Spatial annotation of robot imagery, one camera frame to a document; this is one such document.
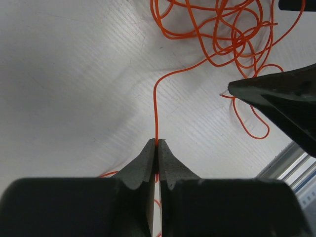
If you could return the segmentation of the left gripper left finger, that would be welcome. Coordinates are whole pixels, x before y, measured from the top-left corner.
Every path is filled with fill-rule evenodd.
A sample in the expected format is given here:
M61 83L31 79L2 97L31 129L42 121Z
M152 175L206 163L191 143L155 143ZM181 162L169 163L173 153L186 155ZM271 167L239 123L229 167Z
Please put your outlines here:
M108 178L21 178L0 199L3 237L150 237L155 140Z

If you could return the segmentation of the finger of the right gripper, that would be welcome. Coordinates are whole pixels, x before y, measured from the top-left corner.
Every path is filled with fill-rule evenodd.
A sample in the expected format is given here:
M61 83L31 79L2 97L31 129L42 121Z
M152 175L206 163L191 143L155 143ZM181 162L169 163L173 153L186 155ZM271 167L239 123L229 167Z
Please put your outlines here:
M300 11L305 4L304 11L315 11L316 0L279 0L278 7L283 11Z
M306 153L316 155L316 66L232 81L228 91L252 105Z

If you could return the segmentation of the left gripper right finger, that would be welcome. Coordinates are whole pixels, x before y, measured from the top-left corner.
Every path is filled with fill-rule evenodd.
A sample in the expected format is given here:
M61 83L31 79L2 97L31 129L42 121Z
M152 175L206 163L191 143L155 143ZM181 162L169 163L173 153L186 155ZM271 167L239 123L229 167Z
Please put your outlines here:
M306 217L277 179L204 179L158 143L164 237L304 237Z

